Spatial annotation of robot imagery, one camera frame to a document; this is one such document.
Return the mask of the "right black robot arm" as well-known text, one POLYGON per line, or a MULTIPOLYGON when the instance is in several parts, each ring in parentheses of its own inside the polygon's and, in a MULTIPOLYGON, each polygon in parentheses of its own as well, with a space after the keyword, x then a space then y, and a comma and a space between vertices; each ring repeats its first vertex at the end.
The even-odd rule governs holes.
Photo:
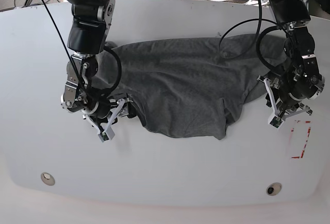
POLYGON ((112 96, 121 80, 119 56, 105 45, 116 0, 67 0, 72 5, 73 24, 65 49, 71 49, 67 81, 61 105, 70 113, 81 111, 102 141, 114 138, 112 125, 120 116, 135 117, 132 100, 126 94, 112 96), (92 78, 98 71, 96 55, 110 53, 117 63, 113 86, 97 89, 92 78))

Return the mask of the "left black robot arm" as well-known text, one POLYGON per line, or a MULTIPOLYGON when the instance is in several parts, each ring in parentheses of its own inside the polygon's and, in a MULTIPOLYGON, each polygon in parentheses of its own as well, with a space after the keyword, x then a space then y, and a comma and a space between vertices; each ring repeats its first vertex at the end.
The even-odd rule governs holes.
POLYGON ((267 106, 272 108, 268 123, 279 128, 284 121, 300 113, 312 114, 304 99, 315 99, 323 91, 325 78, 320 74, 315 56, 315 41, 307 24, 311 20, 303 0, 268 0, 275 17, 275 26, 266 28, 256 41, 259 60, 272 73, 271 78, 259 76, 267 90, 267 106), (272 31, 286 34, 284 52, 290 59, 288 66, 275 67, 261 54, 260 44, 272 31))

